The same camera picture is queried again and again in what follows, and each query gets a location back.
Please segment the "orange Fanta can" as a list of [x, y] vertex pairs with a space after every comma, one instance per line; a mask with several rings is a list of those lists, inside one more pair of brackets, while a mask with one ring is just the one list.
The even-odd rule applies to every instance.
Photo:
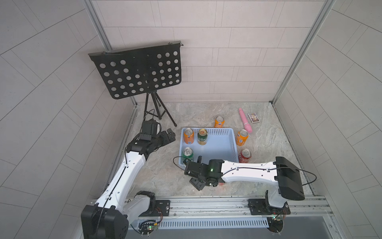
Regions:
[[217, 116], [215, 119], [214, 127], [222, 128], [224, 126], [224, 118], [222, 116]]
[[236, 144], [238, 146], [243, 146], [245, 142], [247, 141], [248, 136], [249, 136], [249, 133], [247, 130], [245, 129], [240, 130], [236, 136]]

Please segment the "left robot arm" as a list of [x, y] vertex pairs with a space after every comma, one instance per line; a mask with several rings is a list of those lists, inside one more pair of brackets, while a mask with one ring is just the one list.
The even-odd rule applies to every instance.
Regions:
[[125, 148], [119, 170], [94, 205], [86, 205], [81, 213], [85, 239], [124, 239], [130, 223], [152, 209], [154, 194], [144, 192], [126, 203], [126, 197], [150, 153], [176, 140], [171, 130], [152, 135], [138, 134]]

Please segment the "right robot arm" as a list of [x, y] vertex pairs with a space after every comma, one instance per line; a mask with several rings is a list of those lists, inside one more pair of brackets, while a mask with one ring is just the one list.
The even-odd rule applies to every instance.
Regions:
[[186, 163], [184, 174], [194, 179], [199, 191], [205, 186], [216, 187], [220, 183], [244, 181], [273, 186], [266, 193], [268, 205], [282, 208], [287, 200], [305, 199], [300, 175], [301, 169], [289, 160], [278, 156], [267, 163], [238, 163], [222, 159], [211, 159], [208, 164], [199, 161]]

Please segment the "light blue plastic basket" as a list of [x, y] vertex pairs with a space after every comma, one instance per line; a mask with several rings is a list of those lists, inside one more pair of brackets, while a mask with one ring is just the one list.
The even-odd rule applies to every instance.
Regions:
[[238, 151], [235, 140], [235, 134], [232, 128], [207, 128], [208, 133], [205, 145], [198, 143], [199, 127], [193, 127], [194, 143], [186, 144], [184, 141], [184, 132], [186, 128], [182, 129], [179, 156], [185, 148], [190, 147], [193, 150], [194, 161], [198, 157], [202, 157], [202, 163], [209, 164], [211, 159], [222, 159], [238, 163]]

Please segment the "green Sprite can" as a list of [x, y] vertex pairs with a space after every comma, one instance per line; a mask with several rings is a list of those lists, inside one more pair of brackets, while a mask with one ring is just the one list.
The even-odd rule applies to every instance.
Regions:
[[183, 164], [186, 164], [186, 162], [188, 161], [193, 161], [194, 160], [194, 151], [192, 148], [190, 147], [186, 147], [183, 149], [182, 151], [182, 160], [183, 160]]

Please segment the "orange soda can back-left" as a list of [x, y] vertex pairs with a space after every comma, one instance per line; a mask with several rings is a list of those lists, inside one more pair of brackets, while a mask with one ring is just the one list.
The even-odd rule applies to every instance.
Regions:
[[194, 130], [192, 128], [186, 128], [184, 130], [183, 139], [186, 144], [194, 143]]

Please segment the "green gold-top tea can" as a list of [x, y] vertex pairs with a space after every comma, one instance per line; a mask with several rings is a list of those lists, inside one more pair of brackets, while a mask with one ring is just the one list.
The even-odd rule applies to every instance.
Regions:
[[206, 143], [207, 143], [207, 138], [208, 138], [207, 130], [204, 129], [204, 128], [201, 128], [201, 129], [198, 131], [198, 143], [199, 143], [200, 145], [206, 145]]

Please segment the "left circuit board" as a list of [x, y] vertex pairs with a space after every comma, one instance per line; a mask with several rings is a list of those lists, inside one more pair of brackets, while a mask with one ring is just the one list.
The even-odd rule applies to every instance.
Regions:
[[138, 232], [142, 237], [145, 235], [149, 237], [151, 233], [158, 229], [158, 227], [159, 222], [156, 220], [146, 220], [139, 224]]

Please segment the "circuit board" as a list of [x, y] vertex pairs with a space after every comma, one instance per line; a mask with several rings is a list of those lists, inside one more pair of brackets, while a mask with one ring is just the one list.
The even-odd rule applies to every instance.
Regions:
[[138, 232], [142, 237], [145, 235], [149, 237], [151, 233], [158, 229], [158, 227], [159, 222], [156, 220], [146, 220], [139, 224]]
[[283, 219], [277, 219], [277, 218], [267, 218], [268, 227], [267, 229], [274, 234], [280, 234], [284, 228], [284, 221]]

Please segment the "pink foam cylinder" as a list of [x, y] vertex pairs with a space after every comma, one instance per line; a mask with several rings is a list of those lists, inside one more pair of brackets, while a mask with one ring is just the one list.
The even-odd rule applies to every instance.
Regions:
[[245, 115], [245, 112], [243, 111], [242, 108], [239, 108], [239, 115], [241, 117], [241, 120], [243, 122], [243, 125], [244, 125], [244, 129], [248, 132], [248, 133], [252, 133], [252, 127], [251, 125], [249, 124], [248, 120], [247, 120], [247, 117]]

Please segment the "black perforated music stand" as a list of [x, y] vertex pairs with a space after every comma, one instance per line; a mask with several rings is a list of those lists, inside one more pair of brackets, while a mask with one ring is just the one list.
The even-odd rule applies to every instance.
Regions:
[[152, 99], [154, 111], [144, 110], [159, 120], [169, 111], [158, 90], [179, 85], [182, 81], [180, 41], [163, 45], [130, 48], [112, 52], [90, 53], [111, 97], [115, 100], [146, 95]]

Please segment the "right circuit board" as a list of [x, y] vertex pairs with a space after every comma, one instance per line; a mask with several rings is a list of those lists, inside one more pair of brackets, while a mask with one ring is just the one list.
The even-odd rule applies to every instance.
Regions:
[[280, 234], [284, 228], [284, 221], [283, 219], [277, 219], [277, 218], [267, 218], [268, 227], [267, 229], [274, 234]]

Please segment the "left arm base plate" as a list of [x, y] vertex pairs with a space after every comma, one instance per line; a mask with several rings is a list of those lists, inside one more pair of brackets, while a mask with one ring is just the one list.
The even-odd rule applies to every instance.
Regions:
[[140, 217], [163, 217], [169, 216], [171, 201], [170, 200], [156, 200], [155, 204], [150, 203], [149, 209], [142, 213]]

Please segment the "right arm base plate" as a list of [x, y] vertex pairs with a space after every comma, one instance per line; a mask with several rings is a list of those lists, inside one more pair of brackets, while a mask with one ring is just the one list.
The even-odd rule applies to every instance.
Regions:
[[269, 205], [266, 199], [249, 199], [248, 208], [252, 216], [265, 215], [265, 216], [286, 216], [290, 215], [290, 208], [285, 202], [282, 208], [276, 208]]

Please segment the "aluminium mounting rail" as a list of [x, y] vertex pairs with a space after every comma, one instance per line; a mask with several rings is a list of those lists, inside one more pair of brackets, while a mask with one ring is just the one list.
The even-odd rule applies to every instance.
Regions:
[[308, 196], [303, 201], [288, 200], [290, 215], [286, 216], [252, 216], [248, 208], [249, 199], [264, 199], [264, 197], [168, 197], [156, 200], [170, 200], [169, 216], [138, 217], [133, 222], [146, 220], [159, 221], [163, 226], [168, 221], [233, 221], [236, 218], [250, 220], [251, 218], [286, 217], [326, 217], [333, 216], [333, 212], [325, 197]]

